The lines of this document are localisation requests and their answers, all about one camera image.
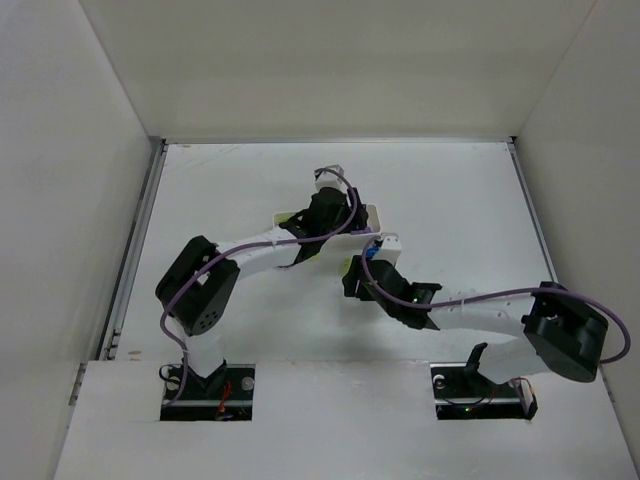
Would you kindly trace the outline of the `blue arch lego piece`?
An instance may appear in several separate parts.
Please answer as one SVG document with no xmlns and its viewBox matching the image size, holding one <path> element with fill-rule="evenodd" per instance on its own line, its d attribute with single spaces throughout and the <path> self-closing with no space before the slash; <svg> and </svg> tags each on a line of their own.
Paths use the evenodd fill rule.
<svg viewBox="0 0 640 480">
<path fill-rule="evenodd" d="M 372 259 L 378 253 L 379 248 L 377 246 L 371 247 L 366 250 L 365 256 L 367 259 Z"/>
</svg>

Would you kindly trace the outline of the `green two-stud lego brick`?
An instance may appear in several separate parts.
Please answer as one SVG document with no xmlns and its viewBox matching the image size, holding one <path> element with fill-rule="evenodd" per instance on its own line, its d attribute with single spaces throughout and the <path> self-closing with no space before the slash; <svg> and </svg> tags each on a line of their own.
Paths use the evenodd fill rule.
<svg viewBox="0 0 640 480">
<path fill-rule="evenodd" d="M 277 224 L 280 224 L 280 223 L 283 223 L 283 222 L 286 222 L 286 221 L 290 220 L 293 216 L 294 216 L 293 213 L 281 213 L 281 214 L 278 214 L 278 215 L 274 216 L 274 221 Z"/>
</svg>

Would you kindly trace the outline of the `purple rounded lego brick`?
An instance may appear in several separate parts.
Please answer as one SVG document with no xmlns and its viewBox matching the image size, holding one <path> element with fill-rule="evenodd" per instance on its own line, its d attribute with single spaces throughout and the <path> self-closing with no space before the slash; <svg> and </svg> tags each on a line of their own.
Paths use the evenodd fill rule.
<svg viewBox="0 0 640 480">
<path fill-rule="evenodd" d="M 364 228 L 364 229 L 361 229 L 361 230 L 352 231 L 352 232 L 350 232 L 350 235 L 359 236 L 359 235 L 368 235 L 368 234 L 371 234 L 371 233 L 372 233 L 371 228 L 367 227 L 367 228 Z"/>
</svg>

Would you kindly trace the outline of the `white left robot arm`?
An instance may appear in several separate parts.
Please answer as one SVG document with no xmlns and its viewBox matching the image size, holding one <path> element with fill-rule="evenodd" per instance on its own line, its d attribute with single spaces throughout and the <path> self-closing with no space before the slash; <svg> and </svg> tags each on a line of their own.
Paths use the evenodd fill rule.
<svg viewBox="0 0 640 480">
<path fill-rule="evenodd" d="M 308 207 L 264 234 L 227 244 L 202 235 L 189 240 L 155 289 L 163 308 L 160 329 L 182 352 L 177 389 L 166 404 L 181 399 L 191 386 L 209 398 L 223 385 L 227 362 L 216 341 L 201 338 L 221 320 L 240 280 L 303 263 L 332 237 L 361 232 L 367 222 L 355 187 L 322 186 Z"/>
</svg>

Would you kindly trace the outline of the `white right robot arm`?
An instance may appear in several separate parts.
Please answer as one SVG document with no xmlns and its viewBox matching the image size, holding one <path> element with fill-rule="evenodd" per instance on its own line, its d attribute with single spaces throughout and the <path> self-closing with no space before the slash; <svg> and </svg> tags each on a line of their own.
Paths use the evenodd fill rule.
<svg viewBox="0 0 640 480">
<path fill-rule="evenodd" d="M 507 336 L 481 341 L 466 368 L 495 384 L 553 372 L 580 383 L 595 380 L 608 322 L 561 285 L 538 287 L 506 298 L 483 299 L 438 283 L 409 282 L 385 259 L 352 257 L 342 278 L 345 297 L 374 301 L 414 330 L 474 330 Z"/>
</svg>

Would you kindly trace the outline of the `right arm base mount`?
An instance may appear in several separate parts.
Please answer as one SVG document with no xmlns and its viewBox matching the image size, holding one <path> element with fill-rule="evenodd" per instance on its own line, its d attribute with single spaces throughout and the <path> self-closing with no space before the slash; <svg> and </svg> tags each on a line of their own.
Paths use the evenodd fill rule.
<svg viewBox="0 0 640 480">
<path fill-rule="evenodd" d="M 432 363 L 430 376 L 438 420 L 531 421 L 538 401 L 531 382 L 516 377 L 496 384 L 478 369 L 486 343 L 476 345 L 465 363 Z"/>
</svg>

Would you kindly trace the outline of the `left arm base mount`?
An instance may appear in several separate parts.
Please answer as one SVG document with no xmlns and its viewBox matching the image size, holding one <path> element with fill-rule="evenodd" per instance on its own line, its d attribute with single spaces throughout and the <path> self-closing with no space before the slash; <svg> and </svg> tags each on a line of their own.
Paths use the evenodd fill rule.
<svg viewBox="0 0 640 480">
<path fill-rule="evenodd" d="M 164 382 L 160 420 L 168 422 L 245 422 L 253 416 L 256 367 L 231 364 L 212 387 L 203 388 L 190 374 L 176 399 L 183 376 L 182 366 L 165 364 L 159 369 Z"/>
</svg>

